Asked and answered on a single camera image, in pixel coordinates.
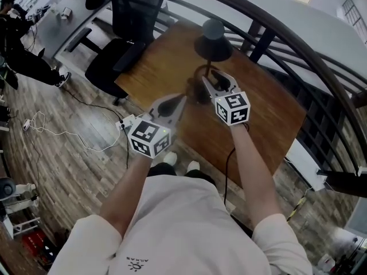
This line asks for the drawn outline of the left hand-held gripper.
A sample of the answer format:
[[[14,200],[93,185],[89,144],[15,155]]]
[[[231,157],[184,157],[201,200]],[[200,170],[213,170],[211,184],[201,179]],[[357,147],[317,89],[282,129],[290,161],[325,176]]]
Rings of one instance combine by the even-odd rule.
[[[173,143],[175,127],[180,121],[187,101],[182,93],[155,100],[149,110],[136,117],[128,133],[131,148],[151,159],[156,158]]]

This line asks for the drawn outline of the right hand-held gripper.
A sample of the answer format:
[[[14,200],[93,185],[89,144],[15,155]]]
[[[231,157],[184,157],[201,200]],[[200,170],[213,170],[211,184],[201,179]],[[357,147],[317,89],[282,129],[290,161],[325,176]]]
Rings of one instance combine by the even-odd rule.
[[[239,88],[237,81],[220,70],[212,70],[212,76],[217,80],[214,86],[205,76],[202,76],[202,81],[210,97],[215,97],[213,104],[216,115],[228,126],[247,122],[250,103],[246,93]],[[227,93],[218,97],[217,91],[235,93]]]

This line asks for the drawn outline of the black desk lamp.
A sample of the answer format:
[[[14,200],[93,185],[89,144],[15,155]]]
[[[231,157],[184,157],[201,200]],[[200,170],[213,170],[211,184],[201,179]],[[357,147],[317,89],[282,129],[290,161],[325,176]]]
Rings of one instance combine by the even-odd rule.
[[[194,41],[194,50],[205,63],[198,66],[193,77],[188,79],[186,95],[193,104],[206,105],[211,102],[201,77],[208,78],[209,72],[217,69],[212,65],[214,62],[226,61],[233,54],[233,47],[224,32],[225,27],[221,21],[209,19],[202,26],[202,34]]]

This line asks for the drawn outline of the person's left forearm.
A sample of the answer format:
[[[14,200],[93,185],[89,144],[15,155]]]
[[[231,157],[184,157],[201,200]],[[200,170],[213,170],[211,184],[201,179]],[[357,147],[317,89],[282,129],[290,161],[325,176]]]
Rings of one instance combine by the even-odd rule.
[[[135,214],[152,161],[137,155],[100,208],[99,215],[122,237]]]

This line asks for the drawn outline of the person's right forearm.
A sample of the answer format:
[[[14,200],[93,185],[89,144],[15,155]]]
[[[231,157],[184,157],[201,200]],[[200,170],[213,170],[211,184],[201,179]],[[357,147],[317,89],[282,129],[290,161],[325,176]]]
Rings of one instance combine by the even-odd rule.
[[[230,129],[249,217],[256,227],[265,218],[281,213],[275,183],[247,129],[242,124]]]

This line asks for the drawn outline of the white power strip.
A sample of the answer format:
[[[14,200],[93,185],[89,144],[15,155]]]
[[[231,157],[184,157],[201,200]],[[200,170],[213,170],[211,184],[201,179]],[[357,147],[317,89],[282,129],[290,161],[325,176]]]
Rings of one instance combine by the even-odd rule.
[[[115,126],[118,130],[122,131],[126,128],[129,128],[134,125],[136,116],[131,114],[115,123]]]

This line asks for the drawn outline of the person's left white shoe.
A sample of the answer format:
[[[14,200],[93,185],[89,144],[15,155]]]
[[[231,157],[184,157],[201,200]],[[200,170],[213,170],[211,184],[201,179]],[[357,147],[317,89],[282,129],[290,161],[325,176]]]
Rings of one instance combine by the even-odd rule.
[[[170,166],[175,166],[176,162],[177,162],[177,154],[173,151],[168,152],[164,159],[163,159],[164,163],[167,163]]]

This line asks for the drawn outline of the dark curved railing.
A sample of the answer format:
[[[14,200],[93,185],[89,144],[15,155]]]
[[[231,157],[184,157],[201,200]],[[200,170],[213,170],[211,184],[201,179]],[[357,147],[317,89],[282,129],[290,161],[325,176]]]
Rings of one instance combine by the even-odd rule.
[[[317,174],[326,177],[326,189],[367,199],[367,128],[362,127],[357,113],[358,103],[367,97],[367,76],[330,55],[311,50],[279,19],[248,0],[168,1],[179,7],[175,14],[186,20],[197,14],[199,19],[221,21],[233,48],[264,71],[275,69],[332,96],[345,114],[337,148],[345,147],[343,156],[350,156],[353,170],[320,168]]]

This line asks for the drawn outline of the person's black trousers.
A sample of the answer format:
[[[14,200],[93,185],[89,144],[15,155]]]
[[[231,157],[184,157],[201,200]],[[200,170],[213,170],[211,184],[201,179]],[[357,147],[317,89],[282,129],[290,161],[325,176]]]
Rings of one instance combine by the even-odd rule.
[[[161,162],[158,163],[157,165],[151,167],[149,169],[149,172],[147,174],[148,177],[150,176],[158,176],[158,175],[171,175],[171,176],[176,176],[176,172],[173,166],[168,165],[167,163]],[[191,172],[186,173],[184,176],[190,177],[190,178],[195,178],[195,179],[203,179],[209,183],[211,183],[212,185],[214,185],[214,187],[216,186],[216,182],[207,174],[205,174],[204,172],[202,172],[201,170],[193,170]]]

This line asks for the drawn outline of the black mesh office chair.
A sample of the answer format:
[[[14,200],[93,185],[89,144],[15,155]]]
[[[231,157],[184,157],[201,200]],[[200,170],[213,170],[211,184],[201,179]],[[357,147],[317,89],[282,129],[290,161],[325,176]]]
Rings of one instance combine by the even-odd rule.
[[[116,38],[93,59],[85,77],[119,100],[128,94],[115,81],[138,62],[154,41],[154,26],[163,0],[111,0],[111,3],[112,30]]]

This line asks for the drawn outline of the white balcony edge panel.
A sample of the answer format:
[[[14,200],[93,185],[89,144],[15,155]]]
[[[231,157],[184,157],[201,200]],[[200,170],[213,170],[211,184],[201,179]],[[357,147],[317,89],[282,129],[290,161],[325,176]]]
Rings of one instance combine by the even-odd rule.
[[[293,141],[286,154],[286,159],[298,170],[302,178],[314,191],[320,191],[325,188],[324,182],[326,177],[317,174],[320,170],[319,165],[317,165],[298,140],[295,139]]]

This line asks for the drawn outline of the person's white shirt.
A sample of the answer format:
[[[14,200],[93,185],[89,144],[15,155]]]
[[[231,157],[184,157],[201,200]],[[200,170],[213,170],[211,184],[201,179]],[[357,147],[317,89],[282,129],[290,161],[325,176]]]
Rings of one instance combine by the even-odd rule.
[[[146,179],[125,235],[98,215],[82,218],[49,275],[313,275],[282,214],[248,236],[202,179]]]

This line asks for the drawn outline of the yellow black striped tape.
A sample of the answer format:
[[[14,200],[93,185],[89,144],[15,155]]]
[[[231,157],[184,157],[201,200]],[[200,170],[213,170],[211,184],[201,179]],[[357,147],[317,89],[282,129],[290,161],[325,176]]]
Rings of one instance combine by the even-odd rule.
[[[288,216],[287,218],[287,222],[290,221],[290,219],[296,214],[296,212],[298,211],[298,209],[301,207],[301,205],[304,204],[306,200],[306,196],[302,196],[301,199],[298,201],[298,203],[296,204],[296,206],[294,207],[293,211],[291,212],[291,214]]]

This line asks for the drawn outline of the grey metal railing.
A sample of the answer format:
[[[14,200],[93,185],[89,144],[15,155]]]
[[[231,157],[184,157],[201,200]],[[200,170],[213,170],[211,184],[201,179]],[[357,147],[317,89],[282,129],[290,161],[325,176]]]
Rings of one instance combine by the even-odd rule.
[[[357,32],[364,45],[367,46],[367,24],[362,18],[353,0],[345,0],[342,4],[343,17]]]

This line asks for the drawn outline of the grey round device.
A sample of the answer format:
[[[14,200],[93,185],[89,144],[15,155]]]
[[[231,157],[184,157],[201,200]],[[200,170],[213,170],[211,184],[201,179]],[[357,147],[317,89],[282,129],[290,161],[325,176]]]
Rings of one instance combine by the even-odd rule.
[[[16,192],[16,185],[12,178],[0,178],[0,201],[12,197]]]

